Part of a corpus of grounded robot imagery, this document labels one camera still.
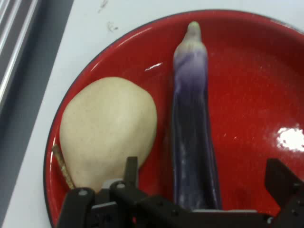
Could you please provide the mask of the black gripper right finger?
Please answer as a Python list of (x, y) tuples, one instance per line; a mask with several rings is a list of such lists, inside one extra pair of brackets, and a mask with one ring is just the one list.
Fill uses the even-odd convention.
[(279, 159), (266, 162), (265, 188), (280, 207), (276, 216), (265, 215), (262, 228), (304, 226), (304, 182)]

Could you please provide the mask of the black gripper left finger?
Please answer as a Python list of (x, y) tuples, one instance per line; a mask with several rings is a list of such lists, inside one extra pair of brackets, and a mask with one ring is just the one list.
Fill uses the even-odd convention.
[(138, 158), (126, 159), (123, 179), (96, 194), (75, 188), (65, 198), (59, 228), (184, 228), (187, 211), (136, 186)]

